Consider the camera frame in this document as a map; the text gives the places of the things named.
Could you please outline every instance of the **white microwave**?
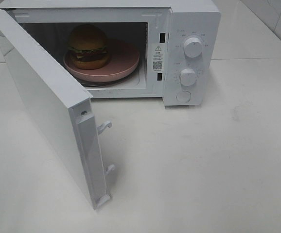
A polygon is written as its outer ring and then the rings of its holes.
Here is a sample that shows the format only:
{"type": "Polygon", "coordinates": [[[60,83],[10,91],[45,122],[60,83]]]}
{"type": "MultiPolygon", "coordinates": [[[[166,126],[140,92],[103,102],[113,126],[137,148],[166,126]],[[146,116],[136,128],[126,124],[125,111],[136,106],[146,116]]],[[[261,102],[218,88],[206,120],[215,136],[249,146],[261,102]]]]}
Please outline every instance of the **white microwave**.
{"type": "Polygon", "coordinates": [[[0,49],[32,118],[93,208],[110,199],[91,98],[163,98],[197,105],[205,93],[220,12],[211,0],[5,0],[0,49]],[[133,43],[135,70],[120,82],[86,85],[65,68],[74,27],[97,26],[133,43]]]}

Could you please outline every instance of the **warning label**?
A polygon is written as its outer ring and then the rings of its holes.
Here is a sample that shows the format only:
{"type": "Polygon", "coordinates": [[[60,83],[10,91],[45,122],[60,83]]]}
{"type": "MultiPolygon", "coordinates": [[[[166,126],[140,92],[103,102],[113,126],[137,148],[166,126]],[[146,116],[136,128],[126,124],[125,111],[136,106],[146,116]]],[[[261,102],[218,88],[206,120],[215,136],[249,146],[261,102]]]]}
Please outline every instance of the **warning label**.
{"type": "Polygon", "coordinates": [[[152,70],[162,72],[164,69],[164,44],[152,44],[152,70]]]}

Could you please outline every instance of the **open microwave door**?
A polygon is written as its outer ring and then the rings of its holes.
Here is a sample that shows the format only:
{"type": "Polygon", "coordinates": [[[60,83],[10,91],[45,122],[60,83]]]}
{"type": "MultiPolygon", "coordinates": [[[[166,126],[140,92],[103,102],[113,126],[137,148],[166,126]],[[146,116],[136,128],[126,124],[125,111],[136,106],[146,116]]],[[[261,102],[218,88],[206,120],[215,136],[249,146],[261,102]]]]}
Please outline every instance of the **open microwave door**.
{"type": "Polygon", "coordinates": [[[91,94],[4,10],[0,49],[28,112],[96,209],[110,196],[91,94]]]}

